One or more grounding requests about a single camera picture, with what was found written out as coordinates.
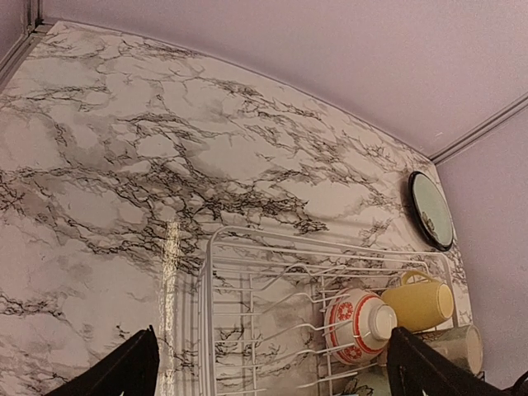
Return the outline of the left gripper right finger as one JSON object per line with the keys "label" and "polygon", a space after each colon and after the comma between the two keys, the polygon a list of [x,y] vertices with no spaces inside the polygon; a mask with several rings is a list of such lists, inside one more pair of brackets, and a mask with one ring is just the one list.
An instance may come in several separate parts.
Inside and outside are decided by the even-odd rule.
{"label": "left gripper right finger", "polygon": [[502,391],[447,360],[406,328],[395,328],[387,355],[392,395],[500,395]]}

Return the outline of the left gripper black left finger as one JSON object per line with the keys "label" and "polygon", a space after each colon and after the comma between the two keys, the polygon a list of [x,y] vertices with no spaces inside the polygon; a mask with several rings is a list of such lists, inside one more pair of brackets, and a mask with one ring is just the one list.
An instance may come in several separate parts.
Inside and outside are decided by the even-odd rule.
{"label": "left gripper black left finger", "polygon": [[78,377],[50,391],[51,395],[154,396],[160,363],[152,327],[138,331]]}

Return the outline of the tall shell patterned mug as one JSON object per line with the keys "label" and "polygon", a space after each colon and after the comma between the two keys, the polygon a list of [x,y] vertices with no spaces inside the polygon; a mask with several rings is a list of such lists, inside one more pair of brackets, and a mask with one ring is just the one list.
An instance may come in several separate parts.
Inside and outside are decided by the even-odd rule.
{"label": "tall shell patterned mug", "polygon": [[473,324],[415,333],[433,350],[458,367],[477,375],[483,367],[483,341]]}

